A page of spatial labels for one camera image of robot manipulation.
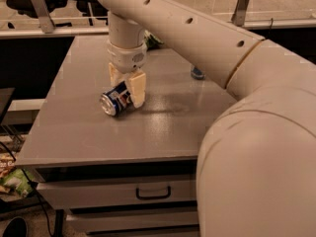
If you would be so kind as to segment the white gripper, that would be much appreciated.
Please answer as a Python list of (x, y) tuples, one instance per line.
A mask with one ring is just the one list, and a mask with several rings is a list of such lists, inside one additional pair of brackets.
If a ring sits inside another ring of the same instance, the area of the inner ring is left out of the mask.
[(122, 48), (108, 41), (107, 45), (111, 85), (115, 87), (124, 80), (123, 74), (133, 71), (126, 80), (126, 86), (133, 105), (140, 108), (145, 101), (146, 74), (138, 68), (146, 61), (146, 44), (134, 48)]

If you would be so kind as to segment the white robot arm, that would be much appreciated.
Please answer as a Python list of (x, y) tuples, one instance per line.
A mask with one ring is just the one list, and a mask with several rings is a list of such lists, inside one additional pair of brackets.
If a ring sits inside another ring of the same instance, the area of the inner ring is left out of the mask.
[(201, 237), (316, 237), (316, 66), (172, 0), (99, 0), (150, 31), (236, 104), (197, 158)]

